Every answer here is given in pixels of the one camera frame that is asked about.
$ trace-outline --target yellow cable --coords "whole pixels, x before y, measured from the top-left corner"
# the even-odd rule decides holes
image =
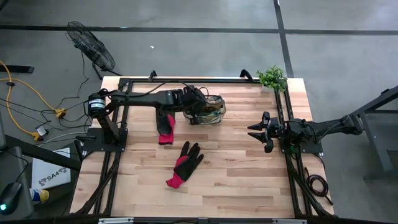
[[[11,73],[10,73],[10,71],[8,70],[8,68],[7,68],[7,66],[0,60],[0,63],[4,66],[4,68],[6,69],[6,71],[7,71],[7,74],[8,74],[8,77],[9,77],[9,81],[10,82],[12,82],[12,78],[11,78]],[[39,94],[39,92],[37,92],[35,89],[33,89],[30,85],[28,85],[27,83],[25,83],[27,86],[29,86],[32,90],[34,90],[40,97],[41,97],[41,95]],[[11,95],[11,90],[12,90],[12,86],[9,86],[9,89],[8,89],[8,94],[7,94],[7,98],[6,98],[6,100],[7,100],[7,110],[8,110],[8,113],[9,113],[9,115],[10,115],[10,117],[11,117],[11,119],[12,119],[12,121],[14,122],[14,124],[21,130],[21,131],[23,131],[23,132],[25,132],[25,133],[27,133],[27,134],[30,134],[31,136],[33,136],[34,137],[34,139],[36,140],[36,141],[38,141],[38,140],[41,140],[42,139],[42,137],[40,136],[40,134],[39,133],[37,133],[37,132],[35,132],[35,133],[32,133],[32,132],[30,132],[30,131],[26,131],[24,128],[22,128],[21,126],[19,126],[19,124],[18,124],[18,122],[15,120],[15,118],[13,117],[13,115],[12,115],[12,113],[11,113],[11,110],[10,110],[10,105],[9,105],[9,98],[10,98],[10,95]]]
[[[8,80],[8,79],[7,79],[7,78],[0,78],[0,81],[6,81],[6,80]],[[32,86],[30,86],[28,83],[26,83],[26,82],[24,82],[24,81],[22,81],[22,80],[19,80],[19,79],[17,79],[17,78],[13,78],[12,80],[18,81],[18,82],[23,83],[24,85],[28,86],[31,90],[33,90],[33,91],[40,97],[40,99],[42,99],[42,101],[43,101],[51,110],[55,110],[55,108],[53,108],[52,106],[50,106],[49,103],[42,97],[42,95],[41,95],[37,90],[35,90]]]
[[[21,131],[25,132],[26,134],[33,135],[32,132],[26,131],[26,130],[23,129],[21,126],[19,126],[18,122],[15,120],[15,118],[13,117],[13,115],[12,115],[12,113],[11,113],[10,105],[9,105],[9,103],[8,103],[9,97],[10,97],[10,94],[11,94],[11,88],[12,88],[12,87],[10,86],[10,88],[8,89],[8,94],[7,94],[7,110],[8,110],[8,113],[10,114],[10,117],[11,117],[12,121],[15,123],[15,125],[16,125]]]
[[[1,63],[1,64],[4,66],[4,68],[6,69],[7,74],[8,74],[8,77],[9,77],[9,81],[12,82],[11,74],[10,74],[10,71],[8,70],[7,66],[6,66],[1,60],[0,60],[0,63]],[[19,126],[18,122],[15,120],[15,118],[13,117],[13,115],[12,115],[12,113],[11,113],[10,105],[9,105],[9,103],[8,103],[9,98],[10,98],[10,95],[11,95],[11,89],[12,89],[12,87],[10,86],[9,89],[8,89],[8,94],[7,94],[7,110],[8,110],[8,113],[10,114],[10,117],[11,117],[12,121],[15,123],[15,125],[16,125],[21,131],[23,131],[23,132],[25,132],[25,133],[27,133],[27,134],[33,135],[32,132],[26,131],[26,130],[23,129],[21,126]]]

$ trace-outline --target computer mouse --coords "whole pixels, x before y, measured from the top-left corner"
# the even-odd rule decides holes
[[[18,182],[10,183],[0,195],[0,214],[9,215],[18,207],[19,195],[21,194],[22,184]]]

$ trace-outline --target glove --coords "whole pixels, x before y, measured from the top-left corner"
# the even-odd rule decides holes
[[[204,155],[199,155],[200,147],[195,143],[191,150],[189,150],[189,142],[187,141],[181,150],[181,155],[177,159],[174,166],[173,178],[167,180],[166,183],[169,187],[179,188],[180,185],[186,182],[192,175],[193,171],[198,167],[199,163],[203,160]]]
[[[171,127],[171,132],[168,134],[159,134],[159,144],[160,145],[165,145],[165,144],[173,144],[174,141],[174,125],[175,125],[175,120],[172,115],[167,115],[167,121],[169,122],[169,125]]]

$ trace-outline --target logo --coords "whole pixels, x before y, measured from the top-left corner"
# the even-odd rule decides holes
[[[48,176],[47,178],[43,178],[43,179],[39,180],[39,184],[40,184],[40,186],[43,187],[43,186],[45,185],[46,181],[50,181],[50,180],[52,180],[54,177],[56,177],[56,176],[58,176],[58,175],[60,175],[60,174],[64,174],[64,173],[66,173],[66,172],[67,172],[67,168],[62,167],[61,169],[59,169],[58,171],[56,171],[56,172],[53,173],[52,175]]]

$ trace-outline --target potted plant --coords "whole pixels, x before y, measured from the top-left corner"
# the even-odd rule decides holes
[[[268,68],[265,73],[257,70],[256,74],[259,76],[262,91],[270,93],[273,90],[285,90],[286,77],[284,77],[284,71],[278,66]]]

